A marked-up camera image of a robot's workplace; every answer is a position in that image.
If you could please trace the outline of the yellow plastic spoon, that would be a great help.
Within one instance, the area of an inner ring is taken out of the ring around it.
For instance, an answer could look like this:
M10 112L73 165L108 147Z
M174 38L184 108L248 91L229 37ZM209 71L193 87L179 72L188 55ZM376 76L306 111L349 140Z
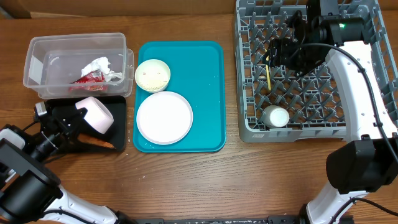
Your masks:
M267 78L267 88L269 91L272 90L272 84L271 84L271 77L270 77L270 68L269 68L269 56L266 57L266 78Z

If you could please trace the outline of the pink bowl with nuts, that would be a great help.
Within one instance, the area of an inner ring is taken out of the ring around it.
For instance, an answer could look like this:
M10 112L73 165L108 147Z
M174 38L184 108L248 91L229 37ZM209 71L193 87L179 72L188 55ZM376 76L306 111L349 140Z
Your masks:
M105 134L114 122L114 118L102 102L92 96L75 103L76 109L86 109L84 120L97 132Z

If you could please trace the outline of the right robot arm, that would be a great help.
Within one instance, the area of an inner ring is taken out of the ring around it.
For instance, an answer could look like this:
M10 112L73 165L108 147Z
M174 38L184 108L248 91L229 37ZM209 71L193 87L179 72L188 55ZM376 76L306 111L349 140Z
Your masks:
M294 39L270 41L263 62L302 74L325 63L335 79L346 145L327 157L327 183L297 222L338 223L352 205L397 177L397 128L376 81L365 21L343 17L337 1L309 1L306 10L287 21Z

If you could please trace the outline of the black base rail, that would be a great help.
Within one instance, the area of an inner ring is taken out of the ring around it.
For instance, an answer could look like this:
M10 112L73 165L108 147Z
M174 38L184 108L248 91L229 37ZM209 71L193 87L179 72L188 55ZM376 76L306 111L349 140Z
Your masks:
M266 218L235 218L235 219L184 219L164 220L163 218L135 219L138 224L295 224L300 223L294 215L278 215Z

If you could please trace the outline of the white paper cup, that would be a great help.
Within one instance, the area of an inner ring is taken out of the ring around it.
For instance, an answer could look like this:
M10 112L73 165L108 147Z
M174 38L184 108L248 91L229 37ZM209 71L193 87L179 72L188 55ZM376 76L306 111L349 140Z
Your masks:
M263 123L270 128L282 128L289 122L289 112L280 106L270 105L264 112L266 117Z

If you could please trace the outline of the orange carrot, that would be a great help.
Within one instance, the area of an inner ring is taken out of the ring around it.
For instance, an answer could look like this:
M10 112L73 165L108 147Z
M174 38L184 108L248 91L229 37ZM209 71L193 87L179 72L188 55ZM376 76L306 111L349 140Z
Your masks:
M106 142L104 140L100 140L100 139L95 138L93 136L89 136L87 134L80 134L78 136L78 140L80 142L87 143L87 144L93 144L93 145L96 145L96 146L107 147L107 148L110 148L110 149L114 149L115 148L111 143Z

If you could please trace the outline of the white round plate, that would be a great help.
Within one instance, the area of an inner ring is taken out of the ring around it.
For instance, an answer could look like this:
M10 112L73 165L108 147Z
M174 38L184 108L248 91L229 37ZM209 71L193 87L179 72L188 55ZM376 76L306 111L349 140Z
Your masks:
M161 91L148 96L139 106L136 123L149 142L169 145L182 140L193 124L193 110L178 93Z

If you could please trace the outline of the white bowl with crumbs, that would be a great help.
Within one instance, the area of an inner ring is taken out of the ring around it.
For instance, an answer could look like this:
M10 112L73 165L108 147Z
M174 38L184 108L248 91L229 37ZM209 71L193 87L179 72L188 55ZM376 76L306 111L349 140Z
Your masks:
M171 71L165 62L149 59L136 68L134 78L139 88L149 93L157 93L167 88Z

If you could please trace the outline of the teal serving tray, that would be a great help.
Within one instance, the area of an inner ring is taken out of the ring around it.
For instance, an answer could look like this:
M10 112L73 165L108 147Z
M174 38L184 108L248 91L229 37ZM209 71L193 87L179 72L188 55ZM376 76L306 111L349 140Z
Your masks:
M226 143L224 57L213 41L148 42L139 50L138 62L157 59L171 71L167 91L182 95L193 110L188 134L170 145L153 144L135 127L133 143L145 153L216 152Z

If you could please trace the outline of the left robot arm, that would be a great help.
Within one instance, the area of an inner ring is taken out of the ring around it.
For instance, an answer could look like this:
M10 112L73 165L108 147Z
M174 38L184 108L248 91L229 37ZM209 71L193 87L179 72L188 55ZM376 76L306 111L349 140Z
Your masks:
M39 134L8 126L1 130L1 221L29 223L134 223L123 212L89 203L66 191L44 165L65 143L76 139L83 123L104 134L113 124L107 108L77 107L65 117L37 105Z

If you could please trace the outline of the white napkin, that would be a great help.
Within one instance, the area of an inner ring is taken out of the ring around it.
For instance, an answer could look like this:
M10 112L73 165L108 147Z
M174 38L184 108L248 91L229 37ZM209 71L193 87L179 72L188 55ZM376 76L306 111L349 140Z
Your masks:
M115 72L109 68L110 62L107 57L100 57L94 59L91 63L86 65L81 70L81 77L99 70L104 75L104 80L110 82L111 80L120 80L123 77L121 72Z

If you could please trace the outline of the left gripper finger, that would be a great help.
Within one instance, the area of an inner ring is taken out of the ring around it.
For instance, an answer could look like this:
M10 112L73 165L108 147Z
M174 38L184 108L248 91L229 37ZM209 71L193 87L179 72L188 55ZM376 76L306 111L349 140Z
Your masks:
M76 109L74 107L57 107L52 113L65 124L73 124L84 119L88 110L86 108Z
M81 149L80 128L81 123L62 123L62 149Z

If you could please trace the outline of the black plastic tray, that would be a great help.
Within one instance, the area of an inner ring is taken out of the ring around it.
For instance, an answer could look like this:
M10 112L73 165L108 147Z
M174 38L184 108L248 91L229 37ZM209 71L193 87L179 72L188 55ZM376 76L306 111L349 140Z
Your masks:
M97 99L109 109L114 122L105 134L101 134L94 130L84 119L80 122L80 134L87 134L100 140L111 143L115 148L96 146L80 142L81 149L60 149L61 153L100 153L100 152L122 152L126 148L126 118L127 106L126 100L122 96L100 96ZM82 100L82 98L64 98L52 99L45 102L47 113L53 116L52 111L57 107L75 107L75 103Z

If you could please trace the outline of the clear plastic bin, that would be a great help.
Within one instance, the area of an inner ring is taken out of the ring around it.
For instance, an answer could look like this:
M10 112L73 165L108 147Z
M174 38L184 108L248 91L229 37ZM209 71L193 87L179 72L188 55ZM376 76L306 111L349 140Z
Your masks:
M94 59L107 57L120 80L97 83L105 91L68 89ZM70 34L34 37L27 51L23 84L42 99L119 95L127 98L134 83L134 54L122 33Z

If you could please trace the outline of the red ketchup packet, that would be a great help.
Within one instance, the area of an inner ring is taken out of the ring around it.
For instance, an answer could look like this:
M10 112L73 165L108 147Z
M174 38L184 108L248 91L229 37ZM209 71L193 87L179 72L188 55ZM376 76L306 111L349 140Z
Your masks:
M103 82L105 82L103 73L100 70L96 70L73 82L76 86L71 86L68 90L105 91L108 89L107 85L97 85L97 83Z

